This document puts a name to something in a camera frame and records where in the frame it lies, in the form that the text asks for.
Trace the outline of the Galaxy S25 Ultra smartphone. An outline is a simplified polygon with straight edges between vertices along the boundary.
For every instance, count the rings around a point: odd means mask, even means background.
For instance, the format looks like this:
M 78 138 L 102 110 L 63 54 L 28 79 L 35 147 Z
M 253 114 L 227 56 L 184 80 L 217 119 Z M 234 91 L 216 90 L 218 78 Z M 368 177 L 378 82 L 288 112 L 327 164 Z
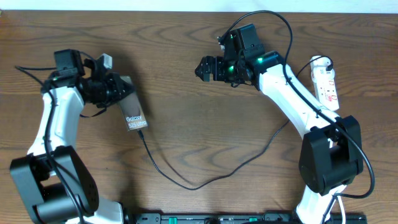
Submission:
M 128 84 L 131 84 L 133 89 L 132 93 L 129 93 L 127 97 L 123 98 L 119 102 L 127 130 L 134 131 L 148 127 L 146 117 L 137 95 L 136 87 L 134 86 L 131 77 L 122 76 L 121 79 Z

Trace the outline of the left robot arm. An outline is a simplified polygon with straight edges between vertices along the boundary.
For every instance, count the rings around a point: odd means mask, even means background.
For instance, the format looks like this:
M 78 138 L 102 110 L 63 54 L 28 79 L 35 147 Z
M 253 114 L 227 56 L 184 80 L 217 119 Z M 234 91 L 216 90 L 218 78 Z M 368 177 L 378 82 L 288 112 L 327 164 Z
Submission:
M 104 113 L 134 91 L 112 72 L 113 59 L 79 50 L 54 53 L 55 66 L 39 81 L 44 110 L 27 155 L 13 159 L 10 174 L 34 223 L 129 223 L 121 203 L 103 198 L 76 152 L 78 123 L 91 103 Z

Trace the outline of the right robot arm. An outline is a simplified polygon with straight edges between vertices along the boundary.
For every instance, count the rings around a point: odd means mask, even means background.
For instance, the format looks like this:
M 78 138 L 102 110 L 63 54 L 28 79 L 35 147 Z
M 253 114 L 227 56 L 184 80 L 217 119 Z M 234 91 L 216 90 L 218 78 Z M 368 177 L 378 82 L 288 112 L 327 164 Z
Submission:
M 230 31 L 223 50 L 222 57 L 203 57 L 195 75 L 204 82 L 250 82 L 283 111 L 303 139 L 298 167 L 306 187 L 295 209 L 297 218 L 302 223 L 330 220 L 334 194 L 363 171 L 360 152 L 340 132 L 352 134 L 359 144 L 359 123 L 322 105 L 278 52 L 265 51 L 253 24 Z

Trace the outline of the white power strip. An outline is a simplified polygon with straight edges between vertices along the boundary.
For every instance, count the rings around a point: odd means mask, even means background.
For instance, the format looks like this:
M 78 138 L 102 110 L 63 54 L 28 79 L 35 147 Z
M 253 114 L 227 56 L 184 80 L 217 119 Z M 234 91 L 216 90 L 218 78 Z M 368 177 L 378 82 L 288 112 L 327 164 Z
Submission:
M 316 99 L 329 110 L 338 110 L 340 106 L 331 59 L 321 55 L 313 56 L 310 59 L 310 67 Z

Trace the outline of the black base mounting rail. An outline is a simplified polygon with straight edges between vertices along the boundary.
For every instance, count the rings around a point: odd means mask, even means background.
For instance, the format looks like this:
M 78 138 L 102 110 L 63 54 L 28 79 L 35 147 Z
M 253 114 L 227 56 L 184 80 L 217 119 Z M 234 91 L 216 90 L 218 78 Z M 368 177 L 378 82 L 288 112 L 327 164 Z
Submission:
M 242 223 L 300 223 L 287 212 L 267 212 L 263 215 L 234 215 L 234 214 L 212 214 L 195 215 L 185 214 L 162 215 L 159 213 L 142 213 L 130 215 L 126 223 L 133 224 L 242 224 Z

